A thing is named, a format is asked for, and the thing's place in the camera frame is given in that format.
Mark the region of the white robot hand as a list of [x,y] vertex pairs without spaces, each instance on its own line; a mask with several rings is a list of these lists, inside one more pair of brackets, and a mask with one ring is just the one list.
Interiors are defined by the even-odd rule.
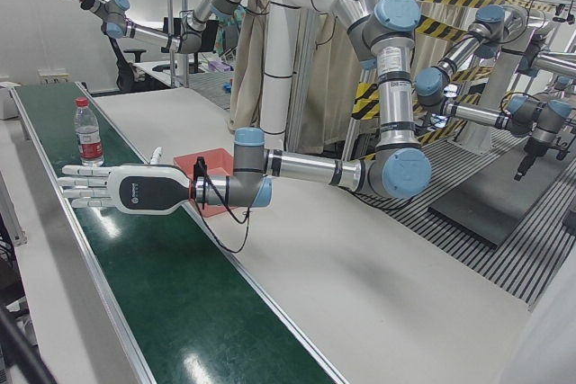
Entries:
[[74,208],[167,215],[191,198],[192,181],[180,168],[161,165],[161,155],[157,147],[147,164],[66,165],[57,183]]

